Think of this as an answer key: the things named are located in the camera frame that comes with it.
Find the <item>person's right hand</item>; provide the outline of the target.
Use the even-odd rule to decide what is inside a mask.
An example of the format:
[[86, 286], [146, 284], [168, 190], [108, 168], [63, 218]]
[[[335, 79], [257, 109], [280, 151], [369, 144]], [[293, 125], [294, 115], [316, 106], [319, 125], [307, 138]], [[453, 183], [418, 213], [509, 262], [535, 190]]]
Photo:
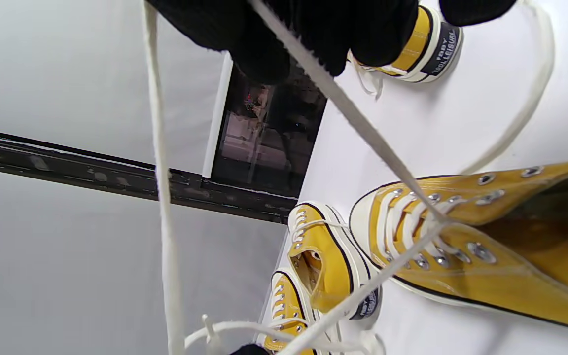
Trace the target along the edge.
[[[149, 0], [196, 45], [228, 52], [248, 78], [264, 85], [284, 83], [291, 56], [246, 0]], [[409, 80], [439, 78], [455, 58], [461, 28], [506, 14], [513, 0], [440, 0], [443, 21], [430, 31], [433, 14], [417, 0], [267, 0], [266, 5], [300, 38], [332, 77], [349, 55], [361, 66], [391, 77], [392, 66]]]

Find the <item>person's left hand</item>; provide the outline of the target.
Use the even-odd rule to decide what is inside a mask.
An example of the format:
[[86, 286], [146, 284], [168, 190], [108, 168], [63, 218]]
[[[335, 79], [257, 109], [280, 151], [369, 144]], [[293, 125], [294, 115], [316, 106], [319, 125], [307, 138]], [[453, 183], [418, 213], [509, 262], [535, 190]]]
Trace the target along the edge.
[[271, 355], [271, 353], [263, 346], [252, 343], [240, 346], [236, 351], [230, 353], [230, 355]]

